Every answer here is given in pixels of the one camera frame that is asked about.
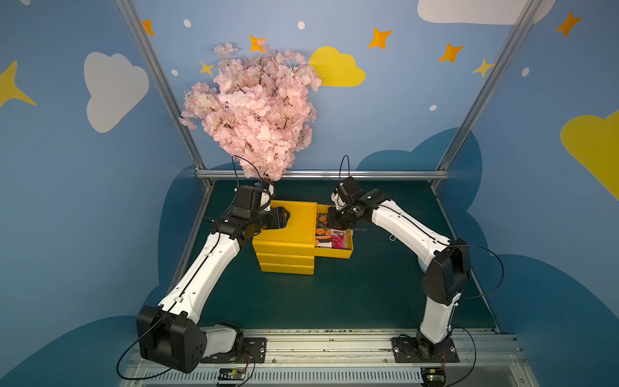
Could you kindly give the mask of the orange marigold seed bag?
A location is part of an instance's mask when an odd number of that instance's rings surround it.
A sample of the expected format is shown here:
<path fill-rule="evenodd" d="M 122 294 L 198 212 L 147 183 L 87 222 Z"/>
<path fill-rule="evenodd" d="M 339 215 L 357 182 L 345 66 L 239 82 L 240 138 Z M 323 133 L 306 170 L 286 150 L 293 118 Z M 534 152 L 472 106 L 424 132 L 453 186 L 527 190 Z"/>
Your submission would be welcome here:
<path fill-rule="evenodd" d="M 331 229 L 327 226 L 327 214 L 317 214 L 314 246 L 317 248 L 332 248 Z"/>

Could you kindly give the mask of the yellow top drawer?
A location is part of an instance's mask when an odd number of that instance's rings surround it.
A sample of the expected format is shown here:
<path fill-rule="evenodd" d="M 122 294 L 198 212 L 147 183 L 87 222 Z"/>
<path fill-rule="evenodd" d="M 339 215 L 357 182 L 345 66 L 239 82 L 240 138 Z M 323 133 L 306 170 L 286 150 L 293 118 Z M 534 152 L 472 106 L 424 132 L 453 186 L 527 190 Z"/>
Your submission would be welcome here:
<path fill-rule="evenodd" d="M 339 230 L 327 225 L 331 206 L 317 205 L 314 255 L 325 258 L 350 259 L 354 250 L 352 230 Z"/>

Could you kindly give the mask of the yellow plastic drawer cabinet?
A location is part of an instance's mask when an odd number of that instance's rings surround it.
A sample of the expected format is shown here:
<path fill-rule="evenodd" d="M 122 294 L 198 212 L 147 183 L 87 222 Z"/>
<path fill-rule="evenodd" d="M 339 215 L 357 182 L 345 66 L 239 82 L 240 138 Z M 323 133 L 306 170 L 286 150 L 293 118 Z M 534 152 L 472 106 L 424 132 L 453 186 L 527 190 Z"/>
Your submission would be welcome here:
<path fill-rule="evenodd" d="M 264 273 L 314 274 L 317 203 L 273 201 L 290 213 L 285 228 L 264 230 L 252 241 Z"/>

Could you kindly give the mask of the pink hollyhock seed bag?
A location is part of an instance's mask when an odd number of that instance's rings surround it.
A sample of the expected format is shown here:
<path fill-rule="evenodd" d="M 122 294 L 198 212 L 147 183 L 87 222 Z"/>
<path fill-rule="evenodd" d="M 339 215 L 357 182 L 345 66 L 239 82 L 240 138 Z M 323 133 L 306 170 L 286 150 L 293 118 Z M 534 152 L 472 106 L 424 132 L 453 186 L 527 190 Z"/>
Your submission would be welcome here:
<path fill-rule="evenodd" d="M 332 229 L 330 231 L 330 239 L 333 249 L 345 250 L 348 248 L 347 233 L 345 231 Z"/>

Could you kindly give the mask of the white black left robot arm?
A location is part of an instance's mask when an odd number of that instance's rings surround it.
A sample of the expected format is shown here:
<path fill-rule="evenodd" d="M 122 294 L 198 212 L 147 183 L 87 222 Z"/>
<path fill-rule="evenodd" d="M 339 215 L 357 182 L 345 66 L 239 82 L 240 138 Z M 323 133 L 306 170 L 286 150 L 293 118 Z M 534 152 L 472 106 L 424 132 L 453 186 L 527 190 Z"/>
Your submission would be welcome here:
<path fill-rule="evenodd" d="M 158 303 L 145 306 L 136 318 L 140 356 L 172 370 L 193 372 L 211 356 L 237 359 L 243 353 L 240 329 L 198 323 L 206 301 L 243 245 L 263 230 L 286 227 L 290 213 L 271 204 L 269 183 L 236 188 L 230 206 L 212 224 L 200 254 L 182 279 Z"/>

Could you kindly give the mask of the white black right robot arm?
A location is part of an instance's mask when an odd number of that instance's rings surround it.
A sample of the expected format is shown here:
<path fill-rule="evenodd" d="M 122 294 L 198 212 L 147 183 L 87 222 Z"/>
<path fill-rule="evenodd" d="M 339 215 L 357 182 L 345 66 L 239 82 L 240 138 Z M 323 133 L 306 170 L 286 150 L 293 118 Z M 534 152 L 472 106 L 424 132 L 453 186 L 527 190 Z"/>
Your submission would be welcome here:
<path fill-rule="evenodd" d="M 329 227 L 353 229 L 358 221 L 365 220 L 389 232 L 417 256 L 427 301 L 413 350 L 425 362 L 448 354 L 451 322 L 471 279 L 467 243 L 430 229 L 381 190 L 364 191 L 353 177 L 346 177 L 335 187 L 331 200 L 335 206 L 327 213 Z"/>

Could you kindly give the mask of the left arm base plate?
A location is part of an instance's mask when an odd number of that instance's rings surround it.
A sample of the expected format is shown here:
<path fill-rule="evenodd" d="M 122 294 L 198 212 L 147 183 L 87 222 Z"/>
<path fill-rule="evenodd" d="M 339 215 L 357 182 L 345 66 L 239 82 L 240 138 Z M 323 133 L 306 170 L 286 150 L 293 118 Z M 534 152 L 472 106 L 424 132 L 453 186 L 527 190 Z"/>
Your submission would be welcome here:
<path fill-rule="evenodd" d="M 235 343 L 232 350 L 217 353 L 201 359 L 202 364 L 264 364 L 268 340 L 266 338 L 244 338 Z"/>

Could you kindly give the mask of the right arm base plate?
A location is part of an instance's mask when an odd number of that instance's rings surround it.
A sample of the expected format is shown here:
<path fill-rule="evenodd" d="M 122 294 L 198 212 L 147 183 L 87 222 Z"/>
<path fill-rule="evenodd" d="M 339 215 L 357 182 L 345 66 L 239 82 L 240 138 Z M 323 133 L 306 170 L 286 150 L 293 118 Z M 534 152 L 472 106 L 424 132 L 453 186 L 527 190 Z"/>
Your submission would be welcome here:
<path fill-rule="evenodd" d="M 440 343 L 431 343 L 409 335 L 391 338 L 394 359 L 397 363 L 459 363 L 459 356 L 451 337 Z"/>

